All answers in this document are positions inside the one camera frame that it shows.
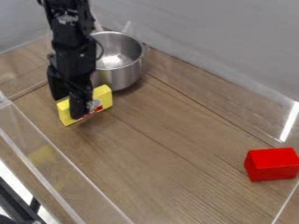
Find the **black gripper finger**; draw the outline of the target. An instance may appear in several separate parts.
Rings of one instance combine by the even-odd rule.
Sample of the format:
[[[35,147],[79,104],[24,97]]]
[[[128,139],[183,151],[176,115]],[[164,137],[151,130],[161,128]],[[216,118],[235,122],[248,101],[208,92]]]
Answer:
[[[89,113],[93,88],[91,84],[69,84],[69,116],[77,120]]]
[[[47,78],[51,88],[51,96],[53,100],[57,101],[69,95],[69,90],[67,89],[65,81],[53,66],[48,66],[47,68]]]

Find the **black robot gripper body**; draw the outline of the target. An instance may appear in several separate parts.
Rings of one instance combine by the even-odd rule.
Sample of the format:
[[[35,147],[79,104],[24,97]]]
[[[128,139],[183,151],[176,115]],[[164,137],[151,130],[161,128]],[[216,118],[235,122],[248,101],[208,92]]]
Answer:
[[[53,66],[69,84],[91,84],[91,75],[96,70],[97,44],[93,38],[84,38],[81,42],[69,40],[59,43],[51,42],[53,53],[48,55],[49,66]]]

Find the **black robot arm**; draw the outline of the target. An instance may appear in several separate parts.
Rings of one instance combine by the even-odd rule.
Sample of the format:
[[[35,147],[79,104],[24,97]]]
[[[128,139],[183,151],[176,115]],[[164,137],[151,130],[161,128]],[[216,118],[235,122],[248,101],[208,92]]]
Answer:
[[[37,0],[52,32],[47,78],[55,100],[69,98],[69,117],[80,119],[92,103],[91,75],[96,70],[97,44],[91,37],[95,19],[89,0]]]

